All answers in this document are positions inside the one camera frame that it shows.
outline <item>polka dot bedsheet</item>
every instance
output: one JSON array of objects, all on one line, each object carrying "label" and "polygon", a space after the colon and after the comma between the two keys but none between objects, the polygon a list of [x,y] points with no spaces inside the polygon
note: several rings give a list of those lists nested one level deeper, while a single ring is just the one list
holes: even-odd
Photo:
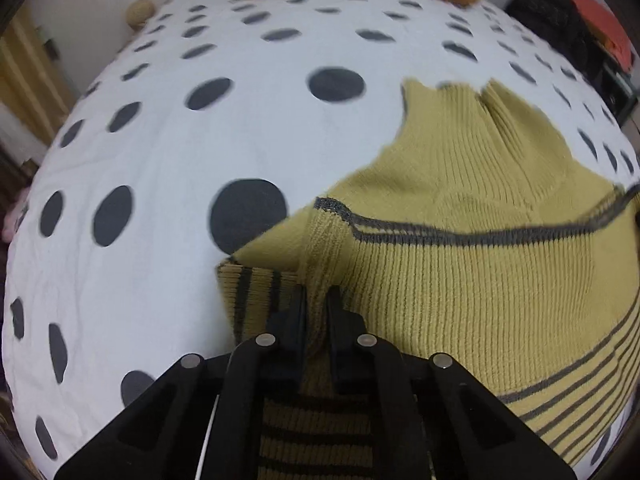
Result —
[{"label": "polka dot bedsheet", "polygon": [[181,355],[232,348],[216,265],[372,161],[408,76],[495,78],[585,167],[638,179],[593,88],[487,2],[169,0],[79,100],[10,247],[2,357],[47,478]]}]

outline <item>knit sweater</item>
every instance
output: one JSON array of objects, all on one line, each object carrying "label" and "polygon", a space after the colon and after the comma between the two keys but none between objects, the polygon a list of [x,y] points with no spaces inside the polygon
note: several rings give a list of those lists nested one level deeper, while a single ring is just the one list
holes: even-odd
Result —
[{"label": "knit sweater", "polygon": [[447,352],[569,464],[640,368],[636,188],[572,159],[544,114],[497,82],[404,85],[407,114],[370,166],[218,269],[238,341],[308,294],[305,378],[267,399],[260,478],[371,478],[367,404],[332,392],[324,296],[407,354]]}]

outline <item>curtain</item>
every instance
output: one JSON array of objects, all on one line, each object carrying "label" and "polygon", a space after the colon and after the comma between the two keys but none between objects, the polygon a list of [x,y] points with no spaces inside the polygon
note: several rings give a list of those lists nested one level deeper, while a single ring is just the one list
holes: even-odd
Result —
[{"label": "curtain", "polygon": [[26,6],[18,10],[0,38],[0,101],[47,146],[74,104]]}]

